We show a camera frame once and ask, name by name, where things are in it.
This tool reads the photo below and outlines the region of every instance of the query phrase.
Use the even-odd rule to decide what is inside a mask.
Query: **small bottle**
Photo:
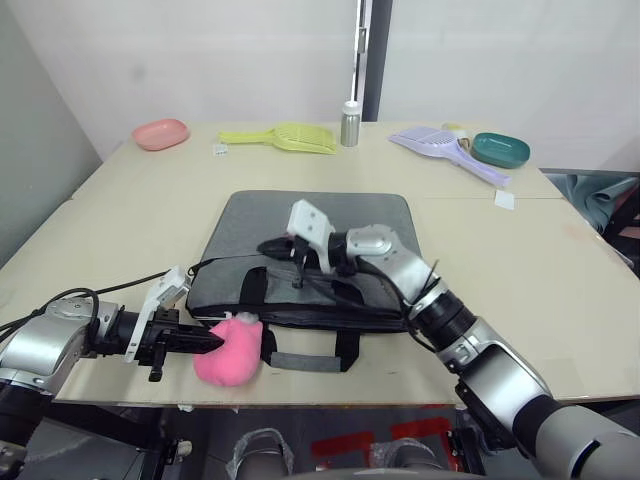
[[[360,133],[360,104],[354,100],[344,102],[342,107],[342,124],[340,126],[340,143],[345,147],[355,147]]]

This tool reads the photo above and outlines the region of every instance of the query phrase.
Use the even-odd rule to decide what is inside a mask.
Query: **teal bowl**
[[[522,140],[497,133],[479,133],[473,139],[471,155],[481,162],[502,168],[518,168],[529,160],[531,149]]]

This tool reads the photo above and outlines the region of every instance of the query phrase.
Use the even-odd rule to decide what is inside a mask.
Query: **pink plush toy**
[[[193,356],[193,368],[201,380],[233,387],[247,383],[260,364],[262,323],[258,316],[239,313],[209,330],[224,340],[213,352]]]

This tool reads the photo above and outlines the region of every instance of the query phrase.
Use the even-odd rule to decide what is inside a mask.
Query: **litter scoop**
[[[336,139],[331,130],[303,123],[280,123],[265,132],[220,132],[223,143],[264,143],[298,152],[336,153]]]
[[[458,145],[458,139],[455,134],[450,131],[429,127],[414,127],[391,135],[389,140],[421,155],[447,158],[454,165],[468,170],[496,187],[506,187],[511,181],[509,175],[500,173],[484,163],[478,162],[465,152]]]

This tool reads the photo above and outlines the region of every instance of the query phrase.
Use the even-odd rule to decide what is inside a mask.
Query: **yellow cat litter scoop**
[[[336,153],[331,130],[302,123],[280,123],[266,132],[220,132],[218,138],[223,143],[264,143],[297,152]]]

